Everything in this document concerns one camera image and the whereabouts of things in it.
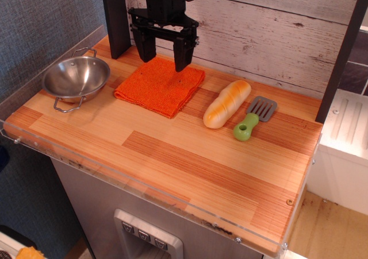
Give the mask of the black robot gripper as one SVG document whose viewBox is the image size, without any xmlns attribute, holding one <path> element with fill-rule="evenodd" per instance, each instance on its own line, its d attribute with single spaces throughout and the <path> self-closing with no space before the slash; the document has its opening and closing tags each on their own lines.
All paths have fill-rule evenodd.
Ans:
<svg viewBox="0 0 368 259">
<path fill-rule="evenodd" d="M 185 14 L 194 0 L 145 0 L 145 8 L 130 8 L 131 31 L 143 62 L 156 56 L 156 39 L 173 42 L 175 70 L 183 71 L 197 45 L 199 23 Z"/>
</svg>

